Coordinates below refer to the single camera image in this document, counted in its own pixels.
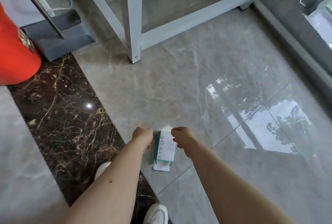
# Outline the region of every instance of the dark brown marble tile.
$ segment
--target dark brown marble tile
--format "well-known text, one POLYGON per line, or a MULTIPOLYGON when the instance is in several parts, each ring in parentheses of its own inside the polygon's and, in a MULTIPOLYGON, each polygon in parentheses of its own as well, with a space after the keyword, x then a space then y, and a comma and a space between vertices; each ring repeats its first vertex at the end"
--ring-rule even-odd
MULTIPOLYGON (((93 182, 102 163, 124 147, 111 119, 72 55, 43 62, 37 74, 8 86, 69 205, 93 182)), ((132 223, 157 201, 140 173, 132 223)))

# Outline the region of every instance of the white metal frame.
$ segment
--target white metal frame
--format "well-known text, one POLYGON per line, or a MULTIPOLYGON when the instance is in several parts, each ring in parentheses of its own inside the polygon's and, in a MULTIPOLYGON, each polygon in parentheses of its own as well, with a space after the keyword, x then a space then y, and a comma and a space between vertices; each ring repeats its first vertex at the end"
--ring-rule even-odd
POLYGON ((123 26, 105 0, 93 1, 128 50, 128 57, 131 62, 136 63, 140 60, 141 50, 182 33, 238 6, 244 10, 254 0, 221 0, 143 34, 141 33, 142 0, 120 0, 123 26))

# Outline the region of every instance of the white table leg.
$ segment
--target white table leg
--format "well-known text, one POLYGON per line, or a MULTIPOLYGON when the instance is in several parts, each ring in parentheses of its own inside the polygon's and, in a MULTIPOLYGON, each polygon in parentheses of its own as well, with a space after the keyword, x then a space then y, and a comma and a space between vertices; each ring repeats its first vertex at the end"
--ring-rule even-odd
POLYGON ((120 0, 128 57, 132 63, 141 59, 142 0, 120 0))

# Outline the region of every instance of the forearm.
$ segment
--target forearm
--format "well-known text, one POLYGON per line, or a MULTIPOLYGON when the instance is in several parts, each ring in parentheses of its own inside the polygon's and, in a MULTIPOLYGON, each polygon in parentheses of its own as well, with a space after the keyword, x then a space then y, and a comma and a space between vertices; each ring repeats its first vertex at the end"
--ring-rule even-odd
POLYGON ((64 223, 130 223, 144 148, 130 141, 74 203, 64 223))
POLYGON ((202 144, 193 144, 190 158, 220 224, 293 223, 202 144))

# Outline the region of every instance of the broom handle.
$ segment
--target broom handle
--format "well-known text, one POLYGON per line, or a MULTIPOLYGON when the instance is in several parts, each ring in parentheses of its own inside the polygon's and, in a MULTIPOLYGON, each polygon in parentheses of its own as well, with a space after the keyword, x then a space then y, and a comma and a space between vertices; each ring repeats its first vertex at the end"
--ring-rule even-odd
POLYGON ((38 0, 31 0, 31 2, 35 5, 35 7, 39 10, 39 12, 44 16, 44 18, 48 21, 48 23, 52 26, 52 28, 56 31, 60 38, 64 39, 63 33, 57 27, 57 25, 53 22, 50 15, 44 9, 44 7, 40 4, 38 0))

